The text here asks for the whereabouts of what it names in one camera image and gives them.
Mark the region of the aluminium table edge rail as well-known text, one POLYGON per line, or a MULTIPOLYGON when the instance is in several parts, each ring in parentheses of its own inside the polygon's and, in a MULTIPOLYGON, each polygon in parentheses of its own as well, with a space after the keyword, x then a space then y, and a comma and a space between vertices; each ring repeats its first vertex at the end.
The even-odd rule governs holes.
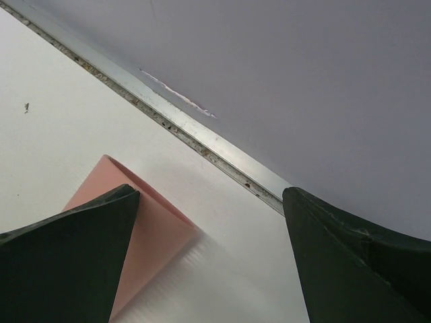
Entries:
POLYGON ((134 76, 25 1, 2 1, 1 8, 250 193, 283 212, 282 192, 289 183, 184 112, 186 99, 169 94, 161 85, 152 89, 149 78, 134 76))

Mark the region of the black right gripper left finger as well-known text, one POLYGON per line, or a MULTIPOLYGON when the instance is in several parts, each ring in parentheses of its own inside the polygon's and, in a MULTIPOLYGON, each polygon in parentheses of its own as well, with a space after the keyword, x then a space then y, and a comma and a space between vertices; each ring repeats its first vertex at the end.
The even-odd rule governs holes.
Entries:
POLYGON ((139 199, 123 184, 1 234, 1 321, 109 321, 139 199))

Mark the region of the pink plastic cup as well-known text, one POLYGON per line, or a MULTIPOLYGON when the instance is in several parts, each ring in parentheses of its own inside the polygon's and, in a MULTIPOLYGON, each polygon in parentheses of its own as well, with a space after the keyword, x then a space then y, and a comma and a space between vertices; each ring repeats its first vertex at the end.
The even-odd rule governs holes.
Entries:
POLYGON ((114 318, 198 235, 195 224, 147 182, 109 155, 103 155, 64 210, 128 184, 141 194, 135 225, 111 311, 114 318))

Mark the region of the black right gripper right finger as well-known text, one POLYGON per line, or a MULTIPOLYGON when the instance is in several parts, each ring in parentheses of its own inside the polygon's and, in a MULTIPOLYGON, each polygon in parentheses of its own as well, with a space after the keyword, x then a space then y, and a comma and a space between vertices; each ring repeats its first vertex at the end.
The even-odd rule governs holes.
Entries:
POLYGON ((429 322, 430 243, 387 229, 298 187, 286 225, 311 322, 429 322))

